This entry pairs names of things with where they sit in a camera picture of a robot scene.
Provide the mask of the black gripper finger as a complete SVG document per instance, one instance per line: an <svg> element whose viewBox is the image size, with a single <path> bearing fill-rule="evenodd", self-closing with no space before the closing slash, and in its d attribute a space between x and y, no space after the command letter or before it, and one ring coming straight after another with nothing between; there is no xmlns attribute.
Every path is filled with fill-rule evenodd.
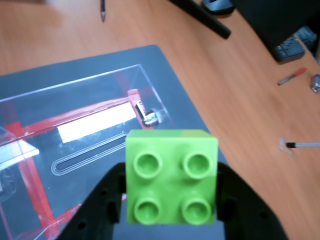
<svg viewBox="0 0 320 240"><path fill-rule="evenodd" d="M126 166L117 163L100 180L59 234L60 240L111 240L120 222Z"/></svg>
<svg viewBox="0 0 320 240"><path fill-rule="evenodd" d="M227 240L286 240L283 226L264 200L232 168L217 166L216 212Z"/></svg>

